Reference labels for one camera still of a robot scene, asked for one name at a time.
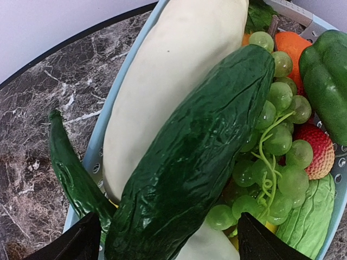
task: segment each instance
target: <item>green cucumber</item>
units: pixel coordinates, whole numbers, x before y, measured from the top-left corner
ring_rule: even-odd
[[[293,209],[279,226],[276,235],[305,256],[316,259],[322,248],[335,201],[335,183],[331,174],[310,180],[303,205]]]
[[[116,207],[103,195],[74,152],[60,112],[51,111],[49,121],[49,149],[55,175],[79,218],[90,212],[99,216],[104,242]]]
[[[107,260],[178,255],[227,183],[273,75],[268,51],[242,47],[176,108],[126,183],[106,237]]]

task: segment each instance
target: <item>white wall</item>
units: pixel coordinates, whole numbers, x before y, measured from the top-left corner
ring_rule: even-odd
[[[155,0],[0,0],[0,84],[64,40]]]
[[[347,0],[292,0],[292,2],[347,33]]]

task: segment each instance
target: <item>green bell pepper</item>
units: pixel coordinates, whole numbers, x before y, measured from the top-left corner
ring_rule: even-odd
[[[347,145],[347,34],[324,32],[303,51],[299,65],[312,108],[330,138]]]

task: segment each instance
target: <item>gray marble surface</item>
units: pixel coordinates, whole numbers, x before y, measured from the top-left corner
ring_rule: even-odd
[[[52,54],[0,90],[0,259],[20,260],[62,234],[68,201],[52,171],[48,112],[64,112],[82,158],[117,72],[148,17],[109,26]],[[283,27],[302,28],[282,19]],[[347,213],[325,259],[347,259]]]

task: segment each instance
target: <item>strawberry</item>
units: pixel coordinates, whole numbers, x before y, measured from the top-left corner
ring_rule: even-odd
[[[313,149],[313,160],[305,169],[310,180],[325,177],[334,164],[335,152],[330,137],[319,127],[306,123],[301,125],[294,140],[302,139],[310,143]]]

